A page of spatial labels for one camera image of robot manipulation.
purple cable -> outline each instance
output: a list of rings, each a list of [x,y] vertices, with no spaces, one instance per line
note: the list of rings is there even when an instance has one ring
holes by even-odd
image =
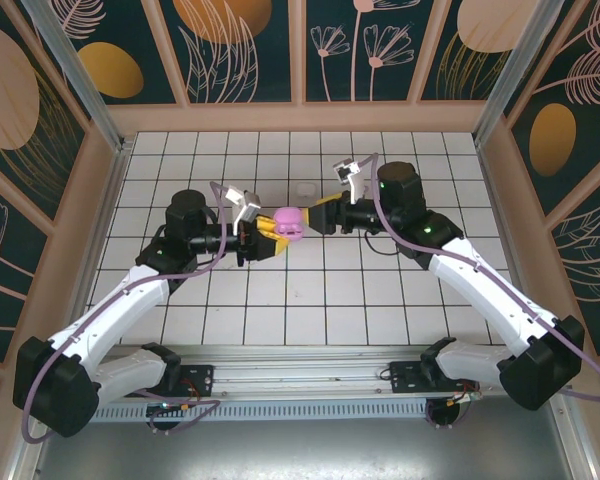
[[[593,359],[591,359],[591,357],[589,357],[586,353],[584,353],[582,350],[580,350],[578,347],[576,347],[573,343],[571,343],[564,335],[562,335],[555,328],[553,328],[551,325],[549,325],[547,322],[545,322],[542,318],[540,318],[540,316],[536,312],[534,312],[533,309],[529,305],[527,305],[524,301],[522,301],[520,298],[518,298],[518,296],[509,288],[509,286],[505,282],[500,280],[497,275],[493,274],[491,271],[489,271],[488,269],[486,269],[482,265],[480,265],[479,262],[476,262],[475,260],[464,257],[462,255],[458,255],[457,253],[454,253],[454,252],[447,252],[446,250],[416,245],[415,243],[408,242],[407,240],[401,238],[389,224],[387,217],[385,216],[384,212],[382,211],[382,205],[380,204],[380,187],[379,187],[379,182],[378,182],[378,171],[377,171],[378,154],[374,153],[373,155],[371,155],[369,158],[365,159],[361,163],[366,164],[369,161],[369,159],[371,159],[371,192],[373,195],[373,204],[376,207],[376,212],[378,213],[378,217],[380,218],[380,223],[382,223],[382,226],[384,227],[384,229],[387,231],[387,233],[391,236],[391,238],[395,242],[399,243],[403,247],[407,247],[407,248],[410,248],[410,249],[418,251],[418,252],[428,253],[430,255],[444,255],[444,256],[453,258],[455,260],[458,260],[462,263],[469,265],[475,271],[479,271],[479,272],[483,273],[493,283],[498,285],[498,287],[500,287],[502,289],[502,291],[504,293],[506,293],[511,298],[511,300],[513,300],[516,303],[516,305],[518,305],[522,309],[522,311],[524,313],[529,315],[529,318],[531,318],[532,321],[537,322],[542,328],[544,328],[546,331],[551,333],[554,337],[556,337],[560,341],[560,343],[562,343],[565,347],[567,347],[569,350],[571,350],[575,355],[580,357],[580,359],[584,360],[585,363],[587,363],[591,368],[593,368],[593,370],[595,370],[595,372],[598,375],[600,375],[600,366],[596,362],[594,362]],[[574,392],[572,390],[565,390],[565,389],[560,390],[560,393],[562,393],[563,395],[580,398],[582,400],[600,402],[600,395],[591,395],[589,393]]]
[[[42,379],[47,374],[47,372],[49,371],[51,366],[55,363],[55,361],[58,358],[60,358],[60,355],[62,355],[64,353],[64,351],[67,348],[69,348],[69,346],[73,342],[73,340],[72,340],[73,338],[76,338],[76,337],[80,336],[82,333],[84,333],[84,331],[89,327],[89,325],[91,325],[95,321],[96,318],[98,318],[100,315],[102,315],[102,313],[104,311],[106,311],[111,305],[113,305],[123,295],[125,295],[125,292],[129,292],[133,288],[139,287],[140,285],[144,285],[145,283],[153,282],[156,280],[185,280],[188,278],[199,277],[201,275],[204,275],[205,273],[210,272],[213,268],[215,268],[215,266],[218,264],[218,262],[222,259],[222,256],[225,251],[225,247],[227,246],[227,225],[225,223],[225,215],[224,215],[224,208],[222,206],[222,193],[221,192],[226,190],[226,187],[223,187],[222,185],[219,185],[216,182],[209,182],[209,183],[211,185],[211,191],[213,192],[213,196],[215,197],[216,203],[218,205],[218,214],[220,217],[220,225],[221,225],[221,229],[222,229],[220,247],[218,248],[218,252],[216,253],[216,256],[213,259],[213,261],[209,265],[207,265],[205,268],[203,268],[202,270],[196,270],[195,272],[174,273],[174,274],[170,274],[170,275],[155,275],[153,277],[147,277],[147,278],[143,278],[141,280],[132,282],[129,285],[127,285],[126,288],[118,291],[109,300],[104,302],[99,308],[97,308],[93,313],[91,313],[89,318],[87,320],[85,320],[84,323],[82,323],[82,325],[80,325],[78,327],[78,329],[74,332],[74,334],[71,337],[69,337],[62,345],[60,345],[60,347],[53,353],[53,355],[51,355],[51,357],[49,357],[49,360],[47,360],[46,363],[42,366],[42,368],[36,375],[36,378],[33,380],[33,383],[31,384],[31,388],[29,389],[29,393],[27,394],[27,400],[25,401],[24,408],[22,409],[23,415],[22,415],[21,430],[22,430],[22,436],[24,437],[24,440],[27,443],[32,443],[32,444],[42,443],[45,440],[47,440],[54,433],[53,431],[49,431],[49,432],[45,433],[42,437],[38,437],[38,438],[34,438],[31,436],[31,434],[29,433],[29,417],[31,416],[31,406],[33,405],[33,399],[35,398],[36,393],[38,392],[40,383],[42,383]]]
[[[158,433],[161,432],[162,435],[171,435],[172,433],[178,433],[178,432],[182,432],[188,428],[193,427],[194,425],[196,425],[200,420],[202,420],[204,417],[206,417],[207,415],[211,414],[215,409],[217,409],[220,406],[220,400],[201,400],[201,401],[192,401],[188,398],[178,398],[178,397],[174,397],[174,398],[167,398],[167,397],[162,397],[160,395],[156,395],[155,393],[151,393],[151,392],[147,392],[146,390],[137,390],[135,393],[137,393],[138,395],[142,395],[144,397],[147,398],[154,398],[156,400],[160,400],[162,402],[173,402],[176,401],[177,403],[180,404],[184,404],[184,405],[189,405],[191,407],[197,407],[199,405],[212,405],[211,407],[207,408],[204,412],[202,412],[200,415],[198,415],[197,417],[195,417],[192,420],[189,420],[187,422],[182,421],[181,423],[179,423],[178,425],[176,425],[175,427],[169,429],[169,430],[158,430],[158,428],[155,426],[155,424],[153,423],[154,420],[156,419],[156,417],[158,415],[160,415],[161,412],[160,410],[157,410],[155,412],[153,412],[153,414],[151,415],[151,417],[149,417],[149,425],[151,426],[151,428],[153,429],[154,433]]]

